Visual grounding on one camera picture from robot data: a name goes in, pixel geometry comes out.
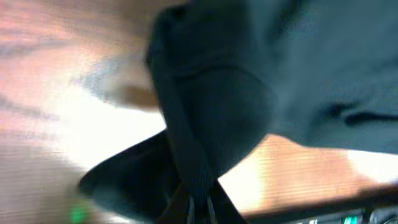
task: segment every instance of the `black strap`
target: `black strap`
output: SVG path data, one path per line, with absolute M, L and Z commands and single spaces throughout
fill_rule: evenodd
M 208 159 L 200 143 L 194 138 L 190 122 L 175 89 L 175 84 L 166 71 L 165 59 L 152 61 L 152 73 L 160 105 L 167 123 L 167 134 L 172 145 L 172 154 L 178 174 L 193 197 L 198 208 L 205 206 L 208 192 L 214 185 Z

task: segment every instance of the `wood grain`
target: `wood grain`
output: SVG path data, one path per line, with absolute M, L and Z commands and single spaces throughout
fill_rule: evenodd
M 0 223 L 69 223 L 84 172 L 164 127 L 142 53 L 181 2 L 0 0 Z M 244 214 L 269 212 L 382 185 L 363 158 L 269 136 L 221 183 Z

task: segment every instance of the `green light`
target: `green light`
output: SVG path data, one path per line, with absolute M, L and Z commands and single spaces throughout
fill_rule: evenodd
M 347 217 L 344 220 L 344 224 L 357 224 L 358 223 L 358 217 Z
M 82 206 L 76 205 L 72 208 L 70 212 L 70 221 L 73 224 L 80 224 L 83 223 L 83 221 L 86 219 L 86 216 L 86 210 Z

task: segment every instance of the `wooden surface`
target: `wooden surface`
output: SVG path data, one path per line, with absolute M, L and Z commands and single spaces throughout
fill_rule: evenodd
M 164 128 L 142 56 L 179 2 L 0 0 L 0 223 L 69 223 L 84 172 Z M 397 161 L 269 136 L 221 184 L 242 213 L 269 212 L 391 182 Z

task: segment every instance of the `wooden table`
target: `wooden table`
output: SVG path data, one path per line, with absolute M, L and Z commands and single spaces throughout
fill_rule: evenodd
M 156 12 L 180 2 L 0 0 L 0 223 L 69 223 L 84 172 L 164 128 L 142 58 Z M 352 197 L 397 161 L 268 136 L 221 183 L 249 215 Z

